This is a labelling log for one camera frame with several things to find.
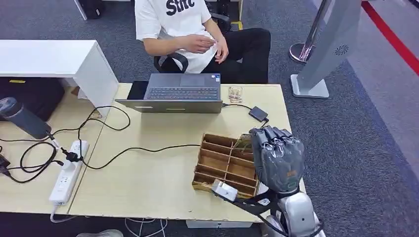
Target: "black cable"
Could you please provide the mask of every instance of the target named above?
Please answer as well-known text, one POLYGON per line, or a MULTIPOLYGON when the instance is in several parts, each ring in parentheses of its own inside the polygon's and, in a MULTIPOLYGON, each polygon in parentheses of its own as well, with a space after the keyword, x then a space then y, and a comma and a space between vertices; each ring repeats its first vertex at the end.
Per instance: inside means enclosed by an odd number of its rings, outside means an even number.
POLYGON ((166 150, 166 149, 171 149, 171 148, 178 148, 178 147, 199 147, 199 146, 201 146, 201 145, 193 145, 193 144, 188 144, 188 145, 178 145, 178 146, 170 146, 170 147, 165 147, 165 148, 161 148, 161 149, 158 149, 158 150, 149 150, 149 149, 147 149, 147 148, 142 148, 142 147, 130 147, 130 148, 127 148, 127 149, 125 149, 125 150, 123 150, 123 151, 121 151, 119 154, 117 154, 116 156, 114 156, 110 161, 108 161, 106 164, 104 164, 103 166, 101 166, 101 167, 93 167, 93 166, 90 166, 90 165, 88 165, 85 161, 84 161, 84 158, 81 158, 81 161, 83 162, 83 164, 85 165, 85 166, 87 166, 87 167, 89 167, 89 168, 91 168, 91 169, 96 169, 96 170, 98 170, 98 169, 103 169, 103 168, 105 168, 105 167, 107 167, 111 162, 113 162, 116 158, 118 158, 120 155, 122 155, 122 154, 124 154, 125 152, 127 152, 127 151, 130 151, 130 150, 143 150, 143 151, 147 151, 147 152, 153 152, 153 153, 155 153, 155 152, 161 152, 161 151, 164 151, 164 150, 166 150))
POLYGON ((323 222, 322 219, 319 218, 319 228, 317 228, 317 230, 311 233, 308 237, 315 237, 316 235, 318 235, 320 231, 323 230, 324 226, 325 226, 325 223, 323 222))
MULTIPOLYGON (((80 129, 82 129, 85 125, 86 125, 86 123, 88 122, 88 121, 91 121, 91 120, 94 120, 94 121, 97 121, 97 122, 100 122, 100 123, 102 123, 103 125, 105 125, 105 126, 107 126, 108 128, 110 128, 110 129, 112 129, 112 130, 115 130, 115 131, 122 131, 122 130, 124 130, 124 129, 126 129, 127 127, 129 127, 130 125, 131 125, 131 118, 128 116, 128 114, 125 112, 125 111, 123 111, 123 110, 121 110, 120 108, 118 108, 118 107, 115 107, 115 106, 112 106, 112 105, 109 105, 109 106, 100 106, 100 107, 96 107, 96 108, 94 108, 93 109, 93 111, 89 114, 89 116, 86 118, 86 120, 78 127, 78 128, 64 128, 64 129, 60 129, 60 130, 57 130, 57 131, 55 131, 55 132, 53 132, 51 135, 53 136, 53 135, 55 135, 55 134, 57 134, 57 133, 60 133, 60 132, 63 132, 63 131, 79 131, 80 129), (117 109, 117 110, 119 110, 119 111, 121 111, 122 113, 124 113, 125 115, 126 115, 126 117, 128 118, 128 125, 127 126, 125 126, 125 127, 123 127, 123 128, 113 128, 113 127, 111 127, 111 126, 109 126, 109 125, 107 125, 105 122, 103 122, 103 121, 101 121, 101 120, 99 120, 99 119, 95 119, 95 118, 90 118, 90 116, 92 116, 92 114, 95 112, 95 111, 97 111, 97 109, 102 109, 102 108, 114 108, 114 109, 117 109)), ((18 139, 18 140, 6 140, 6 139, 1 139, 0 138, 0 141, 2 141, 2 142, 44 142, 44 141, 46 141, 46 140, 48 140, 49 139, 49 137, 46 137, 46 138, 44 138, 44 139, 40 139, 40 140, 29 140, 29 139, 18 139)))
MULTIPOLYGON (((18 167, 12 167, 12 168, 5 168, 4 170, 5 170, 5 172, 3 172, 3 174, 4 175, 6 175, 6 176, 8 176, 11 180, 13 180, 14 182, 16 182, 16 183, 20 183, 20 184, 24 184, 24 183, 28 183, 28 182, 30 182, 30 181, 32 181, 32 180, 34 180, 35 178, 37 178, 41 173, 43 173, 44 171, 45 171, 45 169, 46 168, 48 168, 48 166, 51 164, 51 163, 53 163, 53 162, 56 162, 56 163, 58 163, 59 165, 61 165, 61 166, 63 166, 64 165, 64 163, 62 162, 62 161, 60 161, 60 160, 53 160, 54 158, 55 158, 55 156, 57 155, 57 148, 53 145, 53 144, 51 144, 51 143, 49 143, 49 142, 46 142, 46 140, 48 140, 48 139, 53 139, 53 135, 55 135, 55 134, 57 134, 57 133, 59 133, 59 132, 62 132, 62 131, 77 131, 78 132, 78 137, 80 137, 80 131, 81 131, 81 129, 87 124, 87 122, 89 122, 89 121, 91 121, 91 120, 94 120, 94 121, 97 121, 97 122, 100 122, 100 123, 102 123, 103 125, 105 125, 105 126, 107 126, 108 128, 110 128, 110 129, 113 129, 113 130, 116 130, 116 131, 121 131, 121 130, 124 130, 124 129, 126 129, 127 127, 129 127, 130 125, 131 125, 131 119, 130 119, 130 117, 129 117, 129 115, 125 112, 125 111, 123 111, 123 110, 121 110, 120 108, 118 108, 118 107, 115 107, 115 106, 101 106, 101 107, 97 107, 97 108, 94 108, 93 109, 93 111, 89 114, 89 116, 86 118, 86 120, 78 127, 78 128, 64 128, 64 129, 60 129, 60 130, 57 130, 57 131, 55 131, 54 133, 52 133, 52 134, 49 134, 46 138, 44 138, 44 139, 41 139, 41 140, 27 140, 27 139, 19 139, 19 140, 5 140, 5 139, 0 139, 0 141, 3 141, 3 142, 36 142, 35 144, 33 144, 33 145, 31 145, 24 153, 23 153, 23 155, 22 155, 22 157, 21 157, 21 159, 20 159, 20 165, 18 166, 18 167), (95 118, 90 118, 91 116, 92 116, 92 114, 95 112, 95 111, 97 111, 97 109, 101 109, 101 108, 115 108, 115 109, 117 109, 117 110, 119 110, 119 111, 121 111, 121 112, 123 112, 125 115, 126 115, 126 117, 128 118, 128 124, 126 125, 126 126, 124 126, 123 128, 113 128, 113 127, 111 127, 111 126, 109 126, 109 125, 107 125, 106 123, 104 123, 104 122, 102 122, 102 121, 100 121, 100 120, 98 120, 98 119, 95 119, 95 118), (36 146, 38 146, 38 145, 41 145, 41 144, 48 144, 48 145, 50 145, 50 146, 52 146, 53 147, 53 152, 52 152, 52 155, 50 156, 50 158, 44 163, 44 164, 40 164, 40 165, 34 165, 34 166, 23 166, 23 159, 24 159, 24 157, 26 156, 26 154, 31 150, 31 149, 33 149, 34 147, 36 147, 36 146), (17 179, 15 179, 12 175, 11 175, 11 173, 9 172, 9 170, 13 170, 13 169, 22 169, 24 172, 26 172, 26 173, 35 173, 35 172, 37 172, 38 171, 38 173, 36 174, 36 175, 34 175, 32 178, 30 178, 30 179, 28 179, 28 180, 24 180, 24 181, 20 181, 20 180, 17 180, 17 179)), ((63 151, 63 153, 68 153, 65 149, 61 149, 62 151, 63 151)))
POLYGON ((260 128, 265 127, 265 125, 266 125, 268 122, 269 122, 269 119, 268 119, 268 118, 265 118, 265 122, 262 124, 262 126, 260 126, 260 128))
POLYGON ((42 174, 44 171, 45 171, 45 169, 46 168, 48 168, 48 166, 51 164, 51 163, 53 163, 53 162, 56 162, 56 163, 58 163, 59 165, 63 165, 64 163, 62 162, 62 161, 59 161, 59 160, 54 160, 54 158, 55 158, 55 156, 57 155, 57 149, 56 149, 56 147, 53 145, 53 144, 51 144, 51 143, 49 143, 49 142, 38 142, 38 143, 35 143, 35 144, 33 144, 33 145, 31 145, 27 150, 25 150, 25 152, 23 153, 23 155, 21 156, 21 158, 20 158, 20 161, 19 161, 19 166, 18 167, 12 167, 12 168, 6 168, 6 172, 4 172, 3 174, 4 175, 6 175, 7 177, 9 177, 11 180, 13 180, 14 182, 16 182, 16 183, 19 183, 19 184, 24 184, 24 183, 28 183, 28 182, 30 182, 30 181, 32 181, 32 180, 34 180, 34 179, 36 179, 38 176, 40 176, 40 174, 42 174), (24 158, 25 158, 25 156, 26 156, 26 154, 31 150, 31 149, 33 149, 34 147, 36 147, 36 146, 39 146, 39 145, 42 145, 42 144, 46 144, 46 145, 49 145, 49 146, 51 146, 52 147, 52 154, 51 154, 51 156, 48 158, 48 160, 45 162, 45 163, 43 163, 43 164, 40 164, 40 165, 34 165, 34 166, 23 166, 23 160, 24 160, 24 158), (31 174, 31 173, 35 173, 35 172, 37 172, 37 174, 35 174, 33 177, 31 177, 31 178, 29 178, 29 179, 27 179, 27 180, 23 180, 23 181, 21 181, 21 180, 17 180, 17 179, 15 179, 12 175, 11 175, 11 173, 9 172, 9 170, 12 170, 12 169, 21 169, 21 170, 23 170, 25 173, 28 173, 28 174, 31 174))
POLYGON ((251 108, 249 106, 242 105, 242 104, 225 104, 225 103, 223 103, 222 106, 223 107, 227 107, 227 106, 240 106, 240 107, 245 107, 245 108, 248 108, 249 110, 251 110, 251 108))

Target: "light wood tabletop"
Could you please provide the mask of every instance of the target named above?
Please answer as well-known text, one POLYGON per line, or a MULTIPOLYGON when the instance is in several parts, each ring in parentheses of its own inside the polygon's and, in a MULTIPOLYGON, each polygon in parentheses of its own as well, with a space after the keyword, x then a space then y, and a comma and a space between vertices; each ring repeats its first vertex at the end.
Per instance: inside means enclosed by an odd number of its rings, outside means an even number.
MULTIPOLYGON (((48 124, 52 132, 63 128, 77 128, 86 119, 94 106, 88 100, 79 100, 77 96, 67 90, 61 103, 52 114, 48 124)), ((90 143, 90 149, 86 159, 90 158, 93 147, 99 137, 103 125, 98 122, 89 122, 82 130, 82 139, 90 143)), ((54 136, 61 146, 70 149, 73 141, 77 140, 77 132, 61 132, 54 136)), ((0 122, 0 138, 7 140, 33 138, 10 122, 0 122)), ((19 161, 24 151, 34 142, 1 142, 3 152, 1 153, 10 161, 9 167, 19 166, 19 161)), ((52 154, 52 147, 39 145, 31 150, 24 159, 25 166, 45 163, 52 154)), ((64 160, 65 156, 58 151, 55 159, 64 160)), ((53 205, 48 201, 52 188, 57 180, 61 167, 52 163, 39 177, 26 183, 18 184, 4 175, 0 175, 0 211, 1 212, 25 212, 25 213, 51 213, 53 205)), ((77 179, 75 189, 78 187, 85 167, 82 168, 77 179)), ((10 171, 12 176, 18 180, 26 180, 34 174, 27 174, 20 169, 10 171)), ((70 203, 58 209, 57 213, 67 213, 70 203)))
MULTIPOLYGON (((242 88, 241 104, 266 111, 270 125, 291 130, 280 85, 222 85, 224 103, 230 103, 230 86, 242 88)), ((116 98, 126 99, 130 88, 131 84, 120 83, 116 98)), ((114 105, 129 114, 131 126, 120 132, 104 127, 89 161, 91 166, 102 166, 129 147, 156 150, 200 144, 203 133, 239 137, 261 126, 248 115, 248 109, 238 106, 223 108, 220 114, 149 114, 114 105)), ((112 109, 106 123, 123 127, 126 118, 112 109)), ((88 169, 69 214, 260 222, 212 193, 192 188, 198 150, 186 147, 158 153, 128 151, 104 169, 88 169)))

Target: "black pants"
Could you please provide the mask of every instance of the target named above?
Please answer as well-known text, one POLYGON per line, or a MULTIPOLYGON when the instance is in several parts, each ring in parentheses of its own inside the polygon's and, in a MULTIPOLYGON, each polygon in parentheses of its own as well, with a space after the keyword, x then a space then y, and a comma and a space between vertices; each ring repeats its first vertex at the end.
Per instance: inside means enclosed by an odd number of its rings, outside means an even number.
POLYGON ((221 83, 267 84, 271 34, 262 28, 228 32, 227 59, 218 64, 211 60, 202 73, 220 73, 221 83))

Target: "wooden compartment box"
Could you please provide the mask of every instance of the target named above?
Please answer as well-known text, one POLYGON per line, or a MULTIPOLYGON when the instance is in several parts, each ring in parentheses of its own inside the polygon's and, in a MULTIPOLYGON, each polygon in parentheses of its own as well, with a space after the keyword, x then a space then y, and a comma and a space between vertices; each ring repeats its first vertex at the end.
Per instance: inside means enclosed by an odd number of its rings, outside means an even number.
POLYGON ((204 134, 192 181, 194 189, 211 192, 215 179, 236 188, 239 197, 256 195, 259 181, 250 148, 234 148, 237 139, 204 134))

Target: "power strip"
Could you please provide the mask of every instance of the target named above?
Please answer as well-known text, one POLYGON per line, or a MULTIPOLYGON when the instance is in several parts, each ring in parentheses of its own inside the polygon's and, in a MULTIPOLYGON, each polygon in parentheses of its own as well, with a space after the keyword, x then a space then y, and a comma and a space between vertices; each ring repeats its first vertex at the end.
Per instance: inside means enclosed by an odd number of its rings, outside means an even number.
MULTIPOLYGON (((89 143, 82 141, 82 156, 86 157, 87 151, 89 150, 89 143)), ((74 152, 80 158, 80 141, 77 140, 71 145, 69 152, 74 152)), ((58 175, 57 182, 55 183, 54 189, 52 190, 49 200, 54 205, 65 205, 70 199, 71 193, 73 192, 74 185, 76 184, 77 177, 79 176, 80 169, 83 163, 64 161, 64 165, 61 168, 61 172, 58 175)))

